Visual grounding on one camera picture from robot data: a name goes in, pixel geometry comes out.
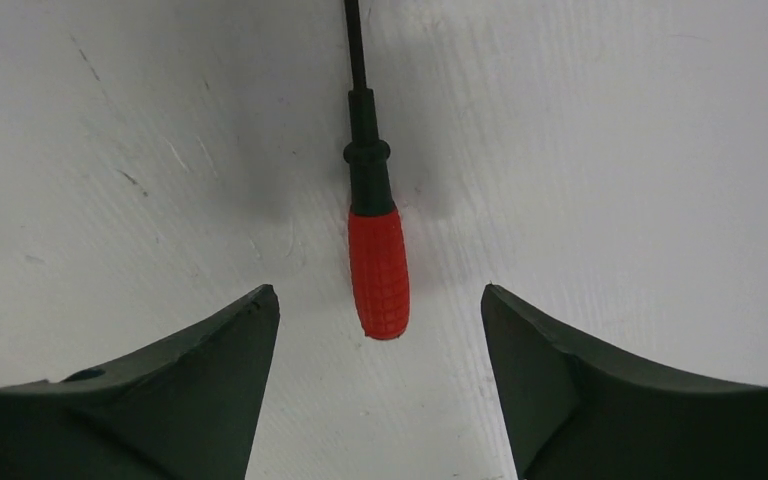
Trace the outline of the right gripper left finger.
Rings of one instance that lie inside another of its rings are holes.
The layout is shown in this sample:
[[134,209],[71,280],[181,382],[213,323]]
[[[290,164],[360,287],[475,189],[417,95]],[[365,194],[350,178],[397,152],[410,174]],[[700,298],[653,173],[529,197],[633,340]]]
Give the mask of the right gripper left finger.
[[242,479],[280,308],[262,285],[59,382],[0,388],[0,479]]

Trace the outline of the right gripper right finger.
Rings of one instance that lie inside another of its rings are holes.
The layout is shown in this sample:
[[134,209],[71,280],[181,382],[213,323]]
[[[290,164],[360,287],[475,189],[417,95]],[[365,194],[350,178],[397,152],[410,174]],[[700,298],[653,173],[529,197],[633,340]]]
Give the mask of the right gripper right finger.
[[481,315],[521,479],[768,479],[768,386],[678,370],[501,286]]

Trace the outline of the red handled screwdriver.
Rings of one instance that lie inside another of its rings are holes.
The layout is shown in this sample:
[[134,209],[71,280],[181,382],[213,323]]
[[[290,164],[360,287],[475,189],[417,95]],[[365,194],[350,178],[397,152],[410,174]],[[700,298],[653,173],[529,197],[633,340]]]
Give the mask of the red handled screwdriver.
[[410,283],[401,217],[387,161],[389,144],[379,135],[374,92],[367,85],[360,6],[345,1],[352,88],[348,92],[351,140],[348,252],[353,297],[366,336],[392,340],[407,329]]

